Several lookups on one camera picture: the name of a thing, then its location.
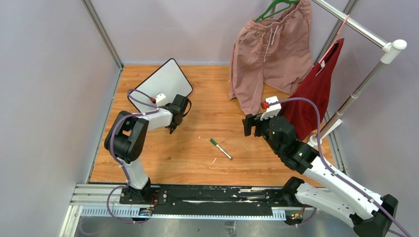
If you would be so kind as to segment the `small black-framed whiteboard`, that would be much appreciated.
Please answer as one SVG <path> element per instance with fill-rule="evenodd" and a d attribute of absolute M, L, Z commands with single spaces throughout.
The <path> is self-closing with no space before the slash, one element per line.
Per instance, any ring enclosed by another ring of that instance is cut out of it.
<path fill-rule="evenodd" d="M 177 61 L 170 58 L 130 91 L 128 100 L 139 112 L 148 112 L 154 109 L 150 99 L 157 94 L 163 93 L 168 98 L 168 103 L 171 103 L 177 94 L 187 97 L 192 92 L 192 84 Z"/>

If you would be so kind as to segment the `green whiteboard marker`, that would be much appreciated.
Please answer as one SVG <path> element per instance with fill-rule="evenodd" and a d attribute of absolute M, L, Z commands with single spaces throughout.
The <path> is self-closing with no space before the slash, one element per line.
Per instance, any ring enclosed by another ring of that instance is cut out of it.
<path fill-rule="evenodd" d="M 226 157 L 228 157 L 230 160 L 233 160 L 233 158 L 214 139 L 211 138 L 210 142 L 216 146 Z"/>

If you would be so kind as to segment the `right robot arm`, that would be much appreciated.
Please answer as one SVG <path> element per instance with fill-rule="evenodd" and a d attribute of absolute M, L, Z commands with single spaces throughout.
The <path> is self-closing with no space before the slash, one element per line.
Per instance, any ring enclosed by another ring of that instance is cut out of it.
<path fill-rule="evenodd" d="M 292 177 L 283 186 L 286 205 L 299 202 L 325 211 L 345 222 L 359 237 L 386 236 L 397 211 L 398 200 L 394 196 L 382 196 L 346 176 L 319 151 L 298 140 L 295 127 L 282 116 L 263 119 L 261 114 L 249 114 L 242 122 L 245 136 L 254 129 L 254 135 L 262 137 L 286 167 L 328 189 L 324 192 Z"/>

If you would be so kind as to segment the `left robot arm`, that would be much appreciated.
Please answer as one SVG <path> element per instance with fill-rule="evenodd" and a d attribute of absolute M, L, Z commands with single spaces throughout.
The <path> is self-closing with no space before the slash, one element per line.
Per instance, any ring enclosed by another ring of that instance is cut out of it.
<path fill-rule="evenodd" d="M 156 98 L 151 101 L 150 111 L 119 112 L 104 142 L 105 149 L 126 176 L 126 186 L 121 191 L 121 204 L 146 204 L 156 196 L 140 158 L 147 132 L 164 127 L 173 133 L 192 107 L 190 99 L 180 94 L 166 104 Z"/>

